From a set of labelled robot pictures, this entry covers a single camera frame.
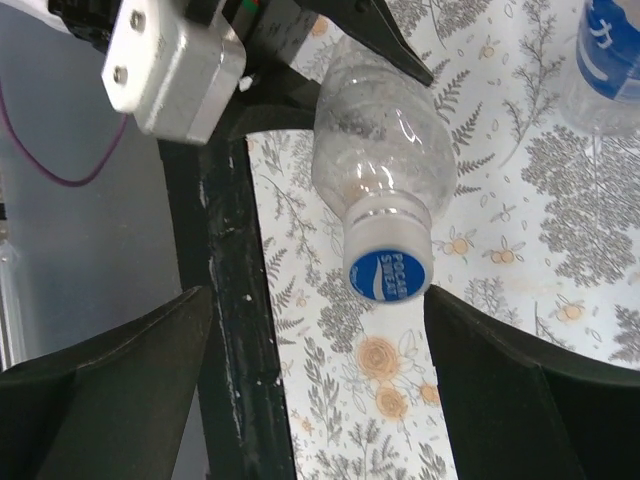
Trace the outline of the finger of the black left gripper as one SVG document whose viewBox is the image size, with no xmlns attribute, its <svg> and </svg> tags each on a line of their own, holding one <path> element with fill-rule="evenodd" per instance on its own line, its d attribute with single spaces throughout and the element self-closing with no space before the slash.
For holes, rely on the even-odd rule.
<svg viewBox="0 0 640 480">
<path fill-rule="evenodd" d="M 289 65 L 278 64 L 236 92 L 219 121 L 219 136 L 236 140 L 277 130 L 312 130 L 321 85 Z"/>
<path fill-rule="evenodd" d="M 422 85 L 433 83 L 431 71 L 406 42 L 385 1 L 299 0 L 299 6 L 327 17 L 345 34 Z"/>
</svg>

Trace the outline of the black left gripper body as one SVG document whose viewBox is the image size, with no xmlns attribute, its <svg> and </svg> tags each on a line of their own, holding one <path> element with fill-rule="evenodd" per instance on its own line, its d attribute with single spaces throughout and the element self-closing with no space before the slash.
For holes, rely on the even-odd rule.
<svg viewBox="0 0 640 480">
<path fill-rule="evenodd" d="M 196 49 L 205 58 L 184 69 L 191 90 L 229 90 L 243 74 L 257 84 L 274 80 L 281 90 L 286 73 L 293 90 L 319 88 L 292 66 L 319 18 L 297 1 L 188 1 L 185 16 L 213 30 Z"/>
</svg>

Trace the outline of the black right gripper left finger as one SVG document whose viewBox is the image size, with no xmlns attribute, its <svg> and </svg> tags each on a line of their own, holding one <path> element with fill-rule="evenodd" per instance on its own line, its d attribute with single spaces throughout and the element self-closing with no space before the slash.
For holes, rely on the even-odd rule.
<svg viewBox="0 0 640 480">
<path fill-rule="evenodd" d="M 171 478 L 211 320 L 196 287 L 2 372 L 2 478 Z"/>
</svg>

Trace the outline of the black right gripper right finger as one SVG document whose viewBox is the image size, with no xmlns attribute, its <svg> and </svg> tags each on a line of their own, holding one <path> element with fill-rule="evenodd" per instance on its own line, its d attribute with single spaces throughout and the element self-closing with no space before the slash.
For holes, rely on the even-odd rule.
<svg viewBox="0 0 640 480">
<path fill-rule="evenodd" d="M 636 479 L 639 374 L 432 286 L 424 324 L 461 479 Z"/>
</svg>

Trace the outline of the clear plastic bottle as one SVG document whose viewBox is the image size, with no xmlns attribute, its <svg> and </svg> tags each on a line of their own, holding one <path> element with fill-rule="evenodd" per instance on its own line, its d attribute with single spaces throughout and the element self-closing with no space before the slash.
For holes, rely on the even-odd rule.
<svg viewBox="0 0 640 480">
<path fill-rule="evenodd" d="M 417 198 L 438 221 L 457 179 L 431 91 L 343 36 L 316 106 L 311 179 L 339 218 L 367 195 L 389 190 Z"/>
</svg>

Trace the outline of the blue label water bottle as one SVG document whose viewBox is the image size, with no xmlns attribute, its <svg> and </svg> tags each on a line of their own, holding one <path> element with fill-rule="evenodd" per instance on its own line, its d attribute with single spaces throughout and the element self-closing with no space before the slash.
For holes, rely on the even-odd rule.
<svg viewBox="0 0 640 480">
<path fill-rule="evenodd" d="M 592 135 L 639 132 L 639 2 L 586 1 L 563 82 L 567 123 Z"/>
</svg>

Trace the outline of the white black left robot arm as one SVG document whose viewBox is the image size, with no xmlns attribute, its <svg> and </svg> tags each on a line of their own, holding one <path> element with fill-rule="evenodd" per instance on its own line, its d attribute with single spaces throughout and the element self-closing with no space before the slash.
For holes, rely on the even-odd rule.
<svg viewBox="0 0 640 480">
<path fill-rule="evenodd" d="M 19 1 L 104 54 L 112 107 L 162 140 L 202 145 L 309 130 L 320 87 L 291 62 L 316 18 L 423 85 L 432 73 L 383 1 Z"/>
</svg>

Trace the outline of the floral table mat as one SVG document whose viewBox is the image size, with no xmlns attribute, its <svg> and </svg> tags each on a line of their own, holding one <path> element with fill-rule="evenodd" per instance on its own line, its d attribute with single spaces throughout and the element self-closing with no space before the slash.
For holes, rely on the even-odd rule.
<svg viewBox="0 0 640 480">
<path fill-rule="evenodd" d="M 579 1 L 392 1 L 434 74 L 457 161 L 435 282 L 554 345 L 639 365 L 639 141 L 559 112 Z M 422 304 L 344 285 L 340 221 L 310 180 L 313 135 L 250 136 L 300 479 L 454 479 Z"/>
</svg>

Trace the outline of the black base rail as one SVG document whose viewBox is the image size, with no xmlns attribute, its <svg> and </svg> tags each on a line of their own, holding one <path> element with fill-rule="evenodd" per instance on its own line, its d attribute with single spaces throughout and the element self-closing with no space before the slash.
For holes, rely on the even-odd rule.
<svg viewBox="0 0 640 480">
<path fill-rule="evenodd" d="M 198 396 L 213 479 L 296 476 L 245 139 L 158 144 L 183 289 L 211 290 Z"/>
</svg>

